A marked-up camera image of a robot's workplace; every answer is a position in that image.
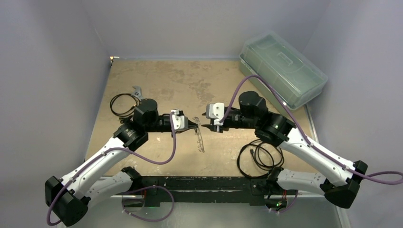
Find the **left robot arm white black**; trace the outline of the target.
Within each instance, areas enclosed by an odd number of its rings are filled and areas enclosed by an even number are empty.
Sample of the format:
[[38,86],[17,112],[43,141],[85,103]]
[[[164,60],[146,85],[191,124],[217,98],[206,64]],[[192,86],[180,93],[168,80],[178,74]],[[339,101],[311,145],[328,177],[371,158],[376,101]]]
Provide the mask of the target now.
[[[180,109],[160,115],[155,100],[141,100],[134,107],[133,114],[121,120],[121,126],[98,152],[61,178],[51,176],[45,182],[47,224],[55,226],[62,222],[72,226],[83,218],[90,206],[104,198],[121,192],[137,194],[142,182],[132,168],[107,180],[100,181],[100,177],[129,155],[156,165],[169,163],[176,152],[176,134],[198,127]],[[172,136],[173,150],[165,161],[153,161],[136,153],[148,141],[148,134],[154,132]]]

